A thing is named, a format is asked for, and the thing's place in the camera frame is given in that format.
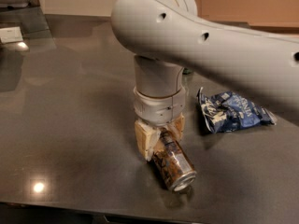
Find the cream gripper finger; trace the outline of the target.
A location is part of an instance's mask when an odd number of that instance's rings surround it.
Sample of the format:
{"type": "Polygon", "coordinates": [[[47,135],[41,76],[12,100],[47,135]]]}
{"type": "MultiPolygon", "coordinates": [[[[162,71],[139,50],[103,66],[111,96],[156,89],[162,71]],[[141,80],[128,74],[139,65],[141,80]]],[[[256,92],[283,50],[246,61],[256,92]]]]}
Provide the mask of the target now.
{"type": "Polygon", "coordinates": [[[140,154],[146,161],[150,161],[154,152],[154,147],[159,141],[161,131],[142,120],[135,122],[135,138],[140,154]]]}
{"type": "Polygon", "coordinates": [[[176,119],[166,125],[166,129],[174,136],[174,138],[180,141],[183,137],[185,128],[185,117],[180,114],[176,119]]]}

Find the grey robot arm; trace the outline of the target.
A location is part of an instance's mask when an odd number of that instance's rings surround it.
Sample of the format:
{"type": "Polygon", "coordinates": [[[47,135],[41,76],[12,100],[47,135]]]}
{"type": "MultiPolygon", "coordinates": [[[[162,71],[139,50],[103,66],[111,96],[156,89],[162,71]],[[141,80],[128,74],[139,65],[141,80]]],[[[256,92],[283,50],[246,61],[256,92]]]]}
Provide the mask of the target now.
{"type": "Polygon", "coordinates": [[[118,0],[112,30],[135,55],[136,127],[179,120],[182,68],[220,82],[284,119],[299,120],[299,42],[198,17],[194,0],[118,0]]]}

